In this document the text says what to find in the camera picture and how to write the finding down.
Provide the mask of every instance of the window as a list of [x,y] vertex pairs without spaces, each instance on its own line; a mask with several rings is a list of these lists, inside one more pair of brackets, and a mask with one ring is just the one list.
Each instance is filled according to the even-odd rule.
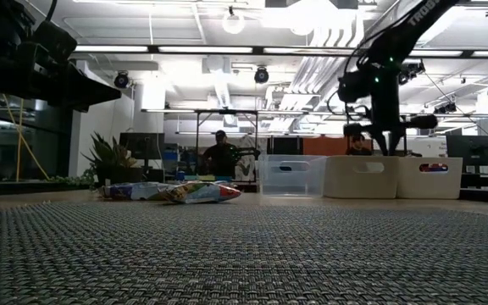
[[48,176],[66,176],[72,111],[53,108],[45,101],[0,94],[0,171],[9,180],[45,180],[45,175],[22,142],[16,124],[22,116],[22,136]]

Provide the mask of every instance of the plastic storage bin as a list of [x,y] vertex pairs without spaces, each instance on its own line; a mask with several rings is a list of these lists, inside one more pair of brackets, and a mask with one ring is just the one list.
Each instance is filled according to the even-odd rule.
[[392,199],[397,196],[399,157],[328,157],[324,195],[331,198]]
[[259,188],[265,196],[322,197],[327,157],[259,156]]
[[458,199],[462,158],[400,158],[396,196],[408,199]]

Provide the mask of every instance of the gray woven mat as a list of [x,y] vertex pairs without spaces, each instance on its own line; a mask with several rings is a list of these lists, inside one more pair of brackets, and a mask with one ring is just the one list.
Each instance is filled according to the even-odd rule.
[[236,204],[0,210],[0,304],[488,303],[488,216]]

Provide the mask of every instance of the dark shirt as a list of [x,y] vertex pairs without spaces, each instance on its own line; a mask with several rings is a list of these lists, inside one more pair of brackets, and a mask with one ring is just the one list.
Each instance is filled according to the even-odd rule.
[[355,149],[354,147],[349,148],[346,151],[346,155],[351,155],[351,156],[372,156],[372,151],[369,150],[368,148],[361,148],[361,149]]
[[231,144],[214,145],[202,155],[204,159],[212,159],[212,174],[216,176],[235,177],[235,161],[231,155]]

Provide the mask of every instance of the person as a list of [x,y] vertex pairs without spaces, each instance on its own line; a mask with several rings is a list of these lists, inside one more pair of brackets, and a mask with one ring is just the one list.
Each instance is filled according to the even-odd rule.
[[205,161],[210,160],[210,172],[218,177],[235,178],[235,162],[231,150],[236,146],[227,143],[225,131],[216,131],[216,145],[209,147],[202,157]]
[[357,134],[352,136],[351,146],[347,149],[346,155],[372,156],[372,151],[364,146],[364,136]]

